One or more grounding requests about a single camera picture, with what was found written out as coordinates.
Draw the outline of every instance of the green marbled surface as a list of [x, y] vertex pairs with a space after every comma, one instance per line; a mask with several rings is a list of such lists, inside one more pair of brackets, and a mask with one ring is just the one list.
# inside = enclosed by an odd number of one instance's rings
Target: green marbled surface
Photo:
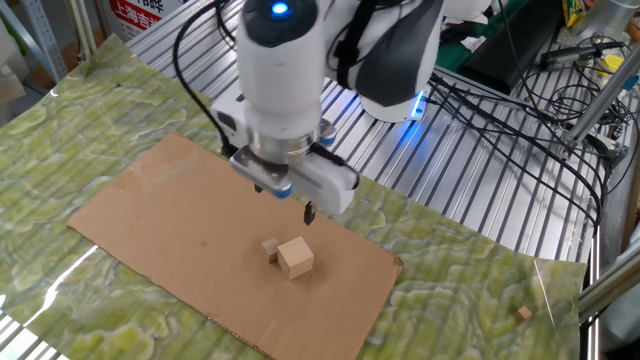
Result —
[[[220, 145], [113, 37], [0, 130], [0, 308], [71, 359], [263, 358], [65, 225], [170, 131]], [[334, 219], [405, 263], [360, 359], [578, 358], [584, 264], [513, 253], [368, 179]]]

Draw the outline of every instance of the cardboard box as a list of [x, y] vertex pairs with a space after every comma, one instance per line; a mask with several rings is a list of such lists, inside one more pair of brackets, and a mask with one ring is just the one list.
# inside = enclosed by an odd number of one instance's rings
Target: cardboard box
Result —
[[188, 0], [102, 0], [109, 29], [129, 41]]
[[[68, 225], [272, 358], [351, 360], [402, 262], [320, 214], [305, 225], [303, 211], [172, 133]], [[298, 236], [313, 270], [288, 280], [262, 243]]]

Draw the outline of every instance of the blue led light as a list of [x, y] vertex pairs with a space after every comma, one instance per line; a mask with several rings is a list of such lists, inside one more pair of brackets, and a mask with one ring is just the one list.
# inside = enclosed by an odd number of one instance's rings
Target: blue led light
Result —
[[418, 114], [418, 109], [420, 108], [420, 102], [422, 101], [422, 96], [424, 95], [424, 90], [420, 91], [420, 94], [416, 97], [416, 102], [413, 104], [413, 109], [411, 110], [411, 117], [416, 118], [421, 114]]
[[289, 11], [289, 6], [280, 1], [271, 6], [271, 12], [273, 12], [274, 15], [283, 15], [287, 11]]

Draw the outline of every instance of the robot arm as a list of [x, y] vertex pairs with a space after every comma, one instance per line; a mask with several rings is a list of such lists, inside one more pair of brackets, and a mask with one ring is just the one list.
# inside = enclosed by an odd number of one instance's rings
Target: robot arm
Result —
[[325, 75], [357, 91], [363, 106], [410, 107], [439, 41], [443, 0], [365, 1], [247, 0], [236, 37], [240, 89], [213, 105], [240, 149], [235, 170], [334, 214], [352, 201], [358, 174], [322, 148], [335, 139], [321, 117]]

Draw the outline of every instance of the small wooden cube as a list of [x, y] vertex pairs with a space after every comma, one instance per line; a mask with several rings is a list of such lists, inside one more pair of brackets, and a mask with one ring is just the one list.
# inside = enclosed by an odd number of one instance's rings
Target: small wooden cube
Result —
[[518, 309], [518, 311], [516, 311], [515, 314], [513, 314], [518, 322], [527, 320], [531, 317], [531, 315], [531, 311], [529, 311], [529, 308], [527, 308], [526, 306], [521, 307], [520, 309]]
[[291, 280], [313, 268], [313, 253], [299, 237], [278, 246], [278, 264]]
[[270, 263], [278, 260], [278, 245], [280, 245], [280, 242], [276, 238], [271, 238], [262, 243], [262, 248], [267, 253]]

